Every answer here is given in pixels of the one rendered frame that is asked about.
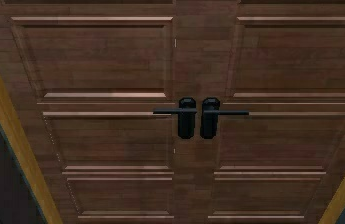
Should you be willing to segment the brown panelled wooden door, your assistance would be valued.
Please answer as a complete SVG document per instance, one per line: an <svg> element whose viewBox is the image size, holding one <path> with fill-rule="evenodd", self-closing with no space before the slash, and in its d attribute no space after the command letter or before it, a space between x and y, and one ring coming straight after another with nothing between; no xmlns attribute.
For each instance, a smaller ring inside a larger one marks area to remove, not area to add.
<svg viewBox="0 0 345 224"><path fill-rule="evenodd" d="M0 0L0 120L57 224L191 224L176 0Z"/></svg>
<svg viewBox="0 0 345 224"><path fill-rule="evenodd" d="M209 224L335 224L345 207L345 0L239 0Z"/></svg>

